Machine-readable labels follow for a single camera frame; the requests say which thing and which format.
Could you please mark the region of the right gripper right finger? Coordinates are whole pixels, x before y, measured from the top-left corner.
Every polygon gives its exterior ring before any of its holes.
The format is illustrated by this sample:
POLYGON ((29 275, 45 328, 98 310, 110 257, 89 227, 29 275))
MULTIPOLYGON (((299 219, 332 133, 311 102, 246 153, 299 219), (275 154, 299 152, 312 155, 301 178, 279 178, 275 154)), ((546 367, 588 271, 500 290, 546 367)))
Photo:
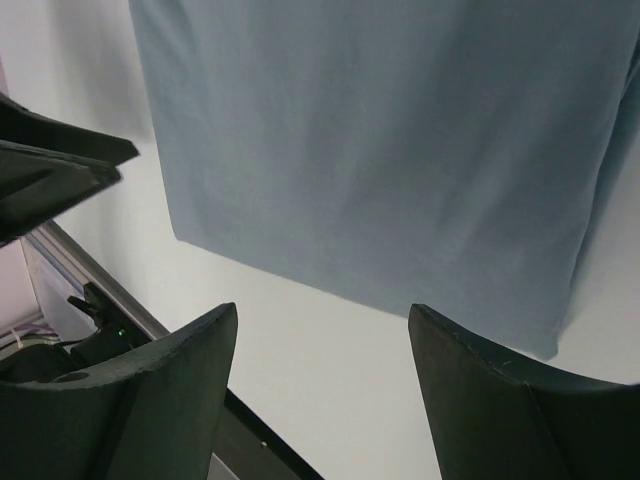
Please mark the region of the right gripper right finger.
POLYGON ((425 305, 408 330, 442 478, 638 478, 637 385, 541 363, 425 305))

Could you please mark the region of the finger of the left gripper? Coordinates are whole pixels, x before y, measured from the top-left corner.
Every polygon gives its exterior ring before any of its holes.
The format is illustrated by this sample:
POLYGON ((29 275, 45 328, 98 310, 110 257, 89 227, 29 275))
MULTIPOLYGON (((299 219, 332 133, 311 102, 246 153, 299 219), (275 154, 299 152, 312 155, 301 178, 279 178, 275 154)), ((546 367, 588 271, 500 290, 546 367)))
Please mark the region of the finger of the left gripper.
POLYGON ((124 138, 87 130, 31 112, 1 94, 1 139, 119 166, 139 155, 124 138))
POLYGON ((12 243, 120 179, 117 168, 102 160, 3 141, 1 243, 12 243))

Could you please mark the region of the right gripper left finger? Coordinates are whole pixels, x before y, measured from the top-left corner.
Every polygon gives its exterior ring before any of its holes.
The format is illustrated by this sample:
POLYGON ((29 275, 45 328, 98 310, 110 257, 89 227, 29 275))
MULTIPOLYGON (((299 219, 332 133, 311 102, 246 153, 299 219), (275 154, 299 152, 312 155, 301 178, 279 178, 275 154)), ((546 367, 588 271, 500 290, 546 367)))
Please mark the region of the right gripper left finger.
POLYGON ((2 383, 2 478, 206 478, 237 328, 222 304, 51 382, 2 383))

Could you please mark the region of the grey-blue t shirt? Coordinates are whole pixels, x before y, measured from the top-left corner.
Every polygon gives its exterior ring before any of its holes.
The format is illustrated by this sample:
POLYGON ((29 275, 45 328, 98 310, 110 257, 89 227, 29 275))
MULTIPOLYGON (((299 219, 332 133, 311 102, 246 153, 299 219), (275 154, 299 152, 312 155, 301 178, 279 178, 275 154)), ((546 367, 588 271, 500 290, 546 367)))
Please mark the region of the grey-blue t shirt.
POLYGON ((552 358, 635 1, 133 1, 176 237, 552 358))

